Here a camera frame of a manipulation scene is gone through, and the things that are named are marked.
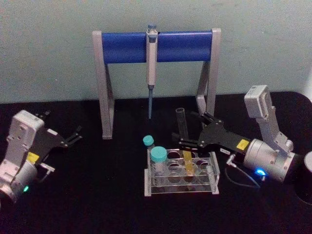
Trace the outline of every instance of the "yellow liquid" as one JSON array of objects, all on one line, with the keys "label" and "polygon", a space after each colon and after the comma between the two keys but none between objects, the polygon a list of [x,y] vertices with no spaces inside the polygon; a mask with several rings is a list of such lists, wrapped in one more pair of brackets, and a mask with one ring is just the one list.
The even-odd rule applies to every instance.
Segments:
[{"label": "yellow liquid", "polygon": [[188,176],[194,175],[194,168],[192,162],[192,153],[189,151],[183,151],[183,158],[185,163],[185,170]]}]

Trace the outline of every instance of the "yellow label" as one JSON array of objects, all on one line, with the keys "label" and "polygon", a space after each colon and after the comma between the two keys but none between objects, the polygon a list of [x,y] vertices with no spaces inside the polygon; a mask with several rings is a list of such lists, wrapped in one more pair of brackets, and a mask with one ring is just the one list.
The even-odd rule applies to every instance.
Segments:
[{"label": "yellow label", "polygon": [[183,151],[183,158],[185,164],[185,170],[188,176],[194,175],[193,162],[192,162],[192,153],[189,151]]},{"label": "yellow label", "polygon": [[32,153],[32,152],[28,152],[27,155],[27,160],[30,161],[32,164],[35,164],[36,161],[38,160],[39,156]]},{"label": "yellow label", "polygon": [[239,144],[236,146],[236,148],[240,150],[244,150],[246,146],[249,144],[249,141],[242,139]]}]

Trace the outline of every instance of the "gray stand leg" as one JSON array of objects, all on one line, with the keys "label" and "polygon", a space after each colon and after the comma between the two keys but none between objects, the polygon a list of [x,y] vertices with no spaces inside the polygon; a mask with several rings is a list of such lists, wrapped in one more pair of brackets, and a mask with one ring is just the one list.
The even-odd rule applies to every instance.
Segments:
[{"label": "gray stand leg", "polygon": [[196,94],[196,101],[200,114],[203,114],[205,111],[207,111],[213,116],[215,112],[215,94],[218,81],[221,29],[213,28],[212,31],[213,39],[211,45],[211,59],[210,62],[203,63],[198,84],[198,90]]},{"label": "gray stand leg", "polygon": [[93,31],[93,48],[97,72],[97,91],[101,112],[103,139],[112,139],[114,120],[114,97],[108,66],[104,63],[102,32]]}]

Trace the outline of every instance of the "green led light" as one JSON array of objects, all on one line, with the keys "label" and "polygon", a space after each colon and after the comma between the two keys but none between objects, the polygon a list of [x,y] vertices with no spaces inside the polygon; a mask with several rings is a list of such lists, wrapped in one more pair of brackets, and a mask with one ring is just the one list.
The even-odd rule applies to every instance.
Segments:
[{"label": "green led light", "polygon": [[24,192],[27,192],[29,190],[28,185],[24,188]]}]

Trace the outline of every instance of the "pipette stand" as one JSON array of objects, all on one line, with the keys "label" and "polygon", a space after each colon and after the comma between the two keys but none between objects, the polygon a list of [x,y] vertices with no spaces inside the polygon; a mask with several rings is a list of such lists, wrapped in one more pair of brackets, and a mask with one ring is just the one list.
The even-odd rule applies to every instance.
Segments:
[{"label": "pipette stand", "polygon": [[[109,63],[146,62],[146,33],[102,33],[93,31],[97,90],[100,104],[102,138],[112,139],[114,97]],[[218,79],[221,29],[195,32],[160,32],[157,62],[203,61],[196,101],[198,111],[214,115]]]}]

